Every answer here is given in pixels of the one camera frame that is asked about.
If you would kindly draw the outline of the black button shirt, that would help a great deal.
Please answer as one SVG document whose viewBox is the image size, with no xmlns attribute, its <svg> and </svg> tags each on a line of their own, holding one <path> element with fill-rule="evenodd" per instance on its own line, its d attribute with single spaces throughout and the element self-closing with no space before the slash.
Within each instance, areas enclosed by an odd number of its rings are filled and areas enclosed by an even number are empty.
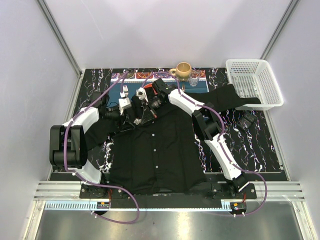
<svg viewBox="0 0 320 240">
<path fill-rule="evenodd" d="M 156 114 L 155 120 L 130 126 L 100 119 L 85 133 L 87 148 L 112 140 L 109 182 L 132 194 L 184 193 L 206 181 L 192 118 L 170 103 Z"/>
</svg>

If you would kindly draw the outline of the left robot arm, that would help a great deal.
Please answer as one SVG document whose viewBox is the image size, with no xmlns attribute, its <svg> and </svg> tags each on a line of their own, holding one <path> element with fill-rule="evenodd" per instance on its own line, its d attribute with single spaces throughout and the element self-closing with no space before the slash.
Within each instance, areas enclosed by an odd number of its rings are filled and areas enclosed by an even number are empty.
<svg viewBox="0 0 320 240">
<path fill-rule="evenodd" d="M 88 160 L 88 152 L 123 130 L 134 120 L 135 112 L 126 93 L 121 93 L 118 103 L 111 107 L 108 94 L 100 92 L 97 96 L 71 120 L 51 127 L 49 161 L 53 167 L 79 175 L 85 190 L 103 198 L 108 193 L 107 180 Z"/>
</svg>

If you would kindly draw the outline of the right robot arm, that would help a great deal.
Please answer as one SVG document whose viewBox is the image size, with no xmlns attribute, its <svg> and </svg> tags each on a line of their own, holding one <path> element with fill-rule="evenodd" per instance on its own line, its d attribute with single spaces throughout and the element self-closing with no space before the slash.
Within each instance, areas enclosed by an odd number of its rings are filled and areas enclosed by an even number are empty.
<svg viewBox="0 0 320 240">
<path fill-rule="evenodd" d="M 185 111 L 192 118 L 194 133 L 207 144 L 218 160 L 227 183 L 228 195 L 235 199 L 243 195 L 249 181 L 225 143 L 224 123 L 213 109 L 214 106 L 210 102 L 205 104 L 189 97 L 180 88 L 166 84 L 161 78 L 154 81 L 151 87 L 155 92 L 152 100 L 148 99 L 145 88 L 136 90 L 135 95 L 143 106 L 141 123 L 157 118 L 156 110 L 167 103 Z"/>
</svg>

